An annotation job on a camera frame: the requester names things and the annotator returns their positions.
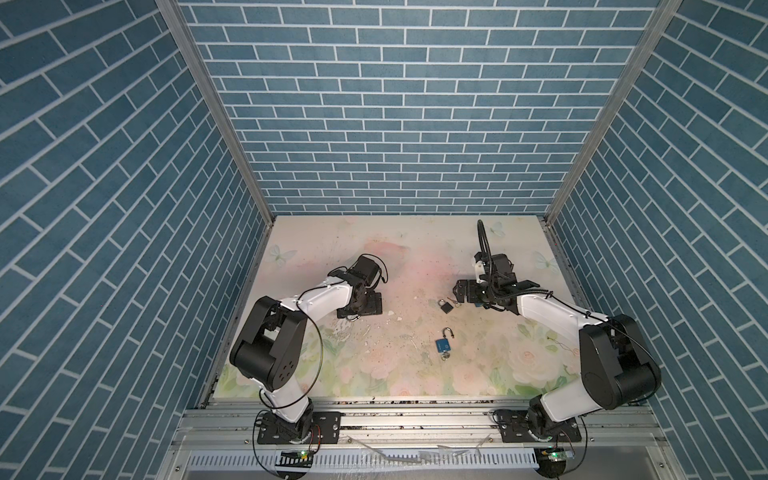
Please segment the black padlock with keys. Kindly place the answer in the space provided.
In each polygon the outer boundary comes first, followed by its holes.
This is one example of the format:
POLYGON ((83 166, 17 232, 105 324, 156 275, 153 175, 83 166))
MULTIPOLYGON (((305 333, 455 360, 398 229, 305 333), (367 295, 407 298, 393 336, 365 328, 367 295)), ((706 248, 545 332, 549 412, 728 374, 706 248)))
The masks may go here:
POLYGON ((440 298, 437 300, 437 305, 441 311, 443 311, 445 314, 449 314, 453 310, 460 308, 461 304, 452 300, 452 299, 446 299, 446 298, 440 298))

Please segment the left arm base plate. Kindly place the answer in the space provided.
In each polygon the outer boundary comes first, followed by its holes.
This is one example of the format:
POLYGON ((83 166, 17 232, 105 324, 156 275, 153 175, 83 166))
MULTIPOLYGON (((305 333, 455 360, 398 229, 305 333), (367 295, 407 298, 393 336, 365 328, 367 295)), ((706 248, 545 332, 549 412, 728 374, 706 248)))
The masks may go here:
POLYGON ((269 410, 263 411, 256 421, 255 437, 259 445, 288 445, 306 443, 309 438, 321 446, 337 444, 342 414, 337 411, 319 411, 304 414, 297 423, 290 423, 269 410))

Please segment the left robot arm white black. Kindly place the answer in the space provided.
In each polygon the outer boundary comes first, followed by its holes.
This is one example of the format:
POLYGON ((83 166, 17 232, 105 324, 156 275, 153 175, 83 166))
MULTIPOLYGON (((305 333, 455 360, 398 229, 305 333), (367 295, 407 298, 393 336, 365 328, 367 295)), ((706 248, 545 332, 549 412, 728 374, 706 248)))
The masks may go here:
POLYGON ((294 377, 306 328, 312 326, 321 337, 317 322, 331 313, 340 319, 380 315, 383 300, 376 288, 388 280, 384 261, 363 253, 352 265, 329 271, 318 285, 293 297, 263 296, 255 302, 232 343, 229 363, 256 383, 266 407, 256 421, 258 443, 333 441, 322 434, 340 415, 316 414, 309 398, 311 388, 302 387, 294 377))

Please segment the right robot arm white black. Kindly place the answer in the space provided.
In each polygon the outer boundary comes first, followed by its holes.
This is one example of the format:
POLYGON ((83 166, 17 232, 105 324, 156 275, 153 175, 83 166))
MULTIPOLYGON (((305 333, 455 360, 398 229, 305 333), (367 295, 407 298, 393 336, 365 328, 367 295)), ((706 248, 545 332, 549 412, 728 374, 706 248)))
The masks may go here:
POLYGON ((662 384, 660 367, 633 318, 581 309, 536 282, 519 280, 508 257, 492 252, 481 220, 477 234, 475 278, 456 282, 456 300, 538 322, 576 343, 579 350, 579 377, 533 397, 523 419, 506 421, 501 411, 494 412, 502 432, 521 427, 524 440, 549 442, 576 430, 580 416, 642 402, 656 394, 662 384))

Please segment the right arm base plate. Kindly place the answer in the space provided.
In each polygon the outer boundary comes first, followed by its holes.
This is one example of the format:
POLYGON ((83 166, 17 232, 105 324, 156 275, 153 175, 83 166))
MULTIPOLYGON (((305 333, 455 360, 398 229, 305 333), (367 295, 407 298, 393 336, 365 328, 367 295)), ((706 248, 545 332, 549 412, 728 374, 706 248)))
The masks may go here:
POLYGON ((494 410, 490 418, 496 425, 503 443, 565 441, 575 444, 582 440, 575 419, 554 422, 537 410, 510 409, 494 410))

